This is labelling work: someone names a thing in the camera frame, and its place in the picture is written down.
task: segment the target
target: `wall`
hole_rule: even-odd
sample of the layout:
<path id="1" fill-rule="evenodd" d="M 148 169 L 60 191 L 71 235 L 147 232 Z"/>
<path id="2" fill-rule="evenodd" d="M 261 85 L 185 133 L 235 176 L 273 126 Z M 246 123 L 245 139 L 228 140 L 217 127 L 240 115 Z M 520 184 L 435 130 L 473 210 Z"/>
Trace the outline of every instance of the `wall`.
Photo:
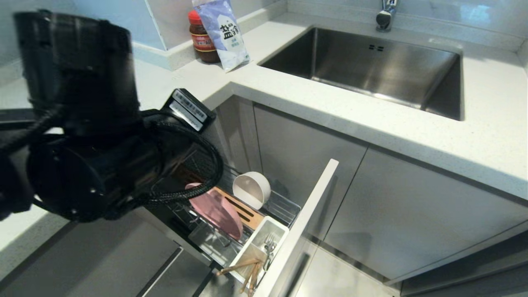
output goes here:
<path id="1" fill-rule="evenodd" d="M 19 57 L 12 14 L 38 8 L 77 13 L 72 0 L 0 0 L 0 67 Z"/>
<path id="2" fill-rule="evenodd" d="M 346 5 L 379 11 L 380 0 L 291 0 Z M 528 5 L 523 0 L 400 0 L 398 13 L 433 18 L 528 37 Z"/>
<path id="3" fill-rule="evenodd" d="M 191 0 L 147 0 L 166 49 L 191 39 L 187 13 L 193 9 Z M 237 18 L 266 7 L 277 0 L 231 0 Z"/>
<path id="4" fill-rule="evenodd" d="M 79 13 L 127 28 L 134 41 L 165 50 L 146 0 L 73 0 Z"/>

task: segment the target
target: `cabinet door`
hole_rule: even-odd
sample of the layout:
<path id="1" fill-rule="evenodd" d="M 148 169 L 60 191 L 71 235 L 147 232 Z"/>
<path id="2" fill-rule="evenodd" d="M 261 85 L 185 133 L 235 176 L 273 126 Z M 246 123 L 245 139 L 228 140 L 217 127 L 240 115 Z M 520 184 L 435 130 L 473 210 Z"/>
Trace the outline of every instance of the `cabinet door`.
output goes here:
<path id="1" fill-rule="evenodd" d="M 340 166 L 308 225 L 308 232 L 324 239 L 352 182 L 367 144 L 276 110 L 255 105 L 262 171 L 272 188 L 303 206 L 312 185 L 334 158 Z"/>
<path id="2" fill-rule="evenodd" d="M 253 102 L 231 96 L 215 109 L 216 120 L 204 131 L 227 165 L 239 172 L 262 171 Z"/>
<path id="3" fill-rule="evenodd" d="M 514 236 L 527 219 L 525 205 L 370 148 L 325 241 L 395 282 Z"/>

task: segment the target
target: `chopsticks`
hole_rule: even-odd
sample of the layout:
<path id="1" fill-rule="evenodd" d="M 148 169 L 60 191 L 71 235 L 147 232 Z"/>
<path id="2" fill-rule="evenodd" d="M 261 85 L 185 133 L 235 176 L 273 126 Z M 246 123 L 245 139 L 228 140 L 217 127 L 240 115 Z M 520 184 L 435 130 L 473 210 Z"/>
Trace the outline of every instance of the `chopsticks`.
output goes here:
<path id="1" fill-rule="evenodd" d="M 222 274 L 225 274 L 227 272 L 230 272 L 230 271 L 233 271 L 233 270 L 236 270 L 236 269 L 239 269 L 241 267 L 244 267 L 244 266 L 248 266 L 248 265 L 251 265 L 251 264 L 256 264 L 256 263 L 259 263 L 259 262 L 262 262 L 261 260 L 259 259 L 252 259 L 252 260 L 248 260 L 248 261 L 245 261 L 245 262 L 242 262 L 240 264 L 237 264 L 237 265 L 233 265 L 233 266 L 230 266 L 230 267 L 226 267 L 220 271 L 218 271 L 216 273 L 217 276 L 220 276 Z"/>
<path id="2" fill-rule="evenodd" d="M 251 282 L 249 284 L 249 291 L 248 291 L 248 297 L 251 297 L 255 293 L 255 285 L 257 284 L 257 278 L 258 278 L 258 275 L 259 275 L 259 271 L 260 271 L 260 269 L 263 266 L 262 260 L 260 260 L 260 259 L 251 259 L 251 260 L 248 260 L 248 261 L 244 261 L 244 262 L 242 262 L 240 264 L 233 265 L 233 266 L 230 266 L 230 267 L 226 267 L 226 268 L 218 271 L 216 273 L 216 275 L 219 276 L 219 275 L 225 274 L 227 272 L 230 272 L 230 271 L 233 271 L 233 270 L 236 270 L 236 269 L 248 266 L 248 265 L 253 265 L 253 267 L 251 268 L 250 272 L 246 276 L 246 279 L 244 280 L 244 284 L 242 285 L 242 288 L 240 289 L 240 294 L 244 293 L 244 290 L 246 289 L 246 285 L 251 280 Z"/>

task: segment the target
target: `label sticker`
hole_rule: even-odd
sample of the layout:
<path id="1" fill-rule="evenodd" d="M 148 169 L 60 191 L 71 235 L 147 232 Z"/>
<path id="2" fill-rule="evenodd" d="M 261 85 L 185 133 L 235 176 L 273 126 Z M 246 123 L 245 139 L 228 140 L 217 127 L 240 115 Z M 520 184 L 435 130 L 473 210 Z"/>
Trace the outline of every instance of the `label sticker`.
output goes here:
<path id="1" fill-rule="evenodd" d="M 192 101 L 187 99 L 185 95 L 180 93 L 180 91 L 175 91 L 172 94 L 172 98 L 176 100 L 178 103 L 180 103 L 187 111 L 189 111 L 194 117 L 196 117 L 198 120 L 200 120 L 202 123 L 207 119 L 207 115 L 201 111 L 196 104 L 194 104 Z"/>
<path id="2" fill-rule="evenodd" d="M 200 121 L 196 119 L 191 113 L 189 113 L 187 109 L 183 108 L 180 103 L 174 101 L 169 105 L 169 107 L 178 117 L 186 121 L 196 131 L 200 131 L 200 129 L 203 127 L 203 124 L 200 123 Z"/>
<path id="3" fill-rule="evenodd" d="M 209 38 L 209 35 L 191 34 L 191 36 L 193 39 L 194 48 L 197 51 L 212 52 L 216 50 L 216 48 L 213 45 L 213 41 L 211 40 L 211 38 Z"/>

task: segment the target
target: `floor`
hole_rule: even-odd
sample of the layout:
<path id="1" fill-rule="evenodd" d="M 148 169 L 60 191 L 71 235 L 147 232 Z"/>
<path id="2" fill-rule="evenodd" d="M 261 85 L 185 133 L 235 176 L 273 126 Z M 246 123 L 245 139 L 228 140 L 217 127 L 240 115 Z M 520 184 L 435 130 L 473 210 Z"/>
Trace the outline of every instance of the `floor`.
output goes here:
<path id="1" fill-rule="evenodd" d="M 296 297 L 346 296 L 393 297 L 399 290 L 337 258 L 326 250 L 314 246 L 315 254 L 298 286 Z"/>

